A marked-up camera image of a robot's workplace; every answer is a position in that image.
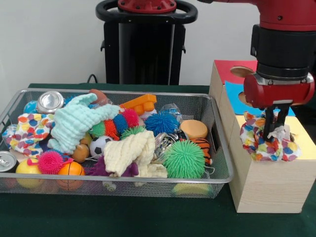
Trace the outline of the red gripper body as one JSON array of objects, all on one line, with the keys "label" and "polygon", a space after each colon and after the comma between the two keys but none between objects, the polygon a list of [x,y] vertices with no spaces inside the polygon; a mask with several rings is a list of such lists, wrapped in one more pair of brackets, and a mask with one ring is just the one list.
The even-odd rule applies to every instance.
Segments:
[{"label": "red gripper body", "polygon": [[303,80],[265,79],[257,73],[248,74],[243,82],[245,99],[253,107],[264,109],[273,105],[302,105],[312,98],[315,80],[311,74]]}]

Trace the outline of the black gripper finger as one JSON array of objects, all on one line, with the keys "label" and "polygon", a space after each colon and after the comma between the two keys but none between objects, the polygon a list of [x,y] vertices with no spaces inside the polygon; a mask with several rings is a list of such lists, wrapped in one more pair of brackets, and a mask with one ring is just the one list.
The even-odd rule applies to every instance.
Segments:
[{"label": "black gripper finger", "polygon": [[280,109],[278,116],[277,116],[277,124],[278,126],[284,126],[286,116],[288,115],[290,105],[279,105],[278,108]]},{"label": "black gripper finger", "polygon": [[265,109],[265,126],[264,126],[264,140],[268,141],[268,134],[270,133],[271,125],[274,123],[274,107]]}]

